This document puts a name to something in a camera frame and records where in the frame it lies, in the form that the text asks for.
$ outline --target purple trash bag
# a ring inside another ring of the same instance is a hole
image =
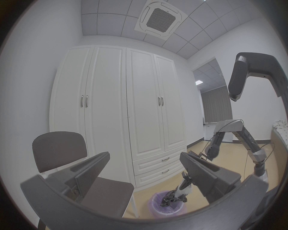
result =
[[[168,207],[161,207],[163,197],[168,191],[155,193],[148,201],[148,209],[154,218],[179,216],[187,212],[186,205],[182,201],[171,202]]]

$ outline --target curtain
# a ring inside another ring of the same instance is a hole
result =
[[[202,93],[201,96],[206,123],[233,119],[227,86]]]

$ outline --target white wardrobe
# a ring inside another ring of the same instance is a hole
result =
[[[187,150],[174,62],[125,47],[71,48],[52,89],[53,131],[80,133],[88,157],[108,151],[100,177],[141,190],[174,176]]]

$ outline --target chair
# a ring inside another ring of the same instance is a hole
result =
[[[40,173],[87,157],[84,138],[73,132],[45,133],[34,140],[32,150]],[[75,202],[109,217],[123,217],[131,201],[135,217],[138,218],[134,186],[98,177],[109,160],[108,152],[100,153],[52,173],[45,180]]]

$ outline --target ceiling light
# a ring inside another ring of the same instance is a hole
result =
[[[198,81],[196,82],[196,85],[199,85],[199,84],[201,84],[201,83],[203,83],[203,82],[200,81],[200,80],[198,80]]]

